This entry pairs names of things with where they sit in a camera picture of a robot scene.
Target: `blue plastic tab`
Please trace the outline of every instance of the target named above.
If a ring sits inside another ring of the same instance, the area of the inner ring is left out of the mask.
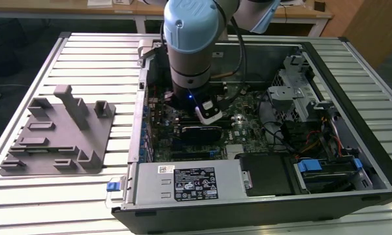
[[[305,165],[302,163],[297,163],[297,168],[301,173],[306,171]]]
[[[164,34],[168,45],[190,54],[213,42],[220,13],[213,0],[169,0],[164,8]]]
[[[300,172],[322,170],[321,164],[316,159],[301,160],[300,163],[297,163],[297,167]]]
[[[354,158],[354,165],[356,165],[356,167],[357,167],[357,170],[360,170],[360,169],[362,168],[362,164],[361,164],[358,158]]]
[[[272,21],[272,18],[274,16],[274,12],[278,7],[278,4],[280,4],[280,0],[274,0],[273,3],[270,4],[264,16],[261,17],[261,20],[258,21],[257,25],[253,27],[250,32],[260,33],[260,34],[265,32],[268,25]]]
[[[105,191],[108,191],[108,192],[118,192],[120,191],[120,182],[109,182],[109,183],[106,183]]]

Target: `robotic arm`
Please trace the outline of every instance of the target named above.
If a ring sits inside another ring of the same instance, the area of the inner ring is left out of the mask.
[[[140,0],[164,5],[164,35],[173,92],[169,105],[194,111],[209,125],[222,117],[209,89],[214,43],[230,21],[233,26],[264,33],[280,0]]]

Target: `motherboard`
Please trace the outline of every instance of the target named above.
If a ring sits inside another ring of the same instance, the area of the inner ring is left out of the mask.
[[[237,90],[229,87],[229,93]],[[266,152],[268,143],[258,119],[260,92],[246,92],[222,111],[222,118],[204,126],[196,114],[164,103],[164,93],[153,89],[149,98],[153,161],[233,159],[236,153]]]

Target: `power supply label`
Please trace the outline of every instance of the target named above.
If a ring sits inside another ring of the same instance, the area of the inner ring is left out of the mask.
[[[177,202],[217,199],[214,168],[174,169]]]

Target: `aluminum slotted table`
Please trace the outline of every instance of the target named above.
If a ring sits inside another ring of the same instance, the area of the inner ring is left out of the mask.
[[[0,175],[1,234],[129,234],[105,206],[105,185],[128,170],[141,39],[157,35],[72,33],[60,37],[44,66],[0,138],[0,164],[26,123],[26,105],[33,97],[50,103],[57,84],[70,84],[72,93],[86,103],[106,100],[116,116],[104,158],[105,168],[94,175]],[[246,36],[246,41],[309,41],[353,102],[374,136],[392,158],[392,91],[348,42],[337,38]],[[324,87],[317,84],[324,97]],[[122,195],[113,194],[112,199]],[[392,203],[365,208],[337,219],[260,227],[208,230],[186,234],[390,234]]]

